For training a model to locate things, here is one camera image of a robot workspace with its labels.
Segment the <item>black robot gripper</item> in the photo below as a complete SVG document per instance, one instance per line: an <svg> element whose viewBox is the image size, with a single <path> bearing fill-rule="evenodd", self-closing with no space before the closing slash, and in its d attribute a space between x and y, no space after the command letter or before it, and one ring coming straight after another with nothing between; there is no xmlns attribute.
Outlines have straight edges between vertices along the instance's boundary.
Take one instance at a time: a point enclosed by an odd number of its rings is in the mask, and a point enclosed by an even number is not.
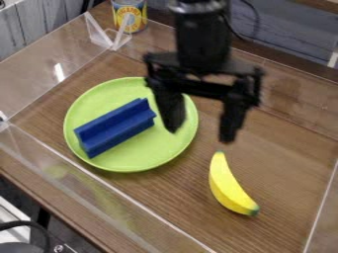
<svg viewBox="0 0 338 253"><path fill-rule="evenodd" d="M260 104L263 69L231 55L236 32L229 0L170 0L174 50L144 55L146 84L164 127L174 133L185 120L185 94L221 101L219 139L235 141L247 110Z"/></svg>

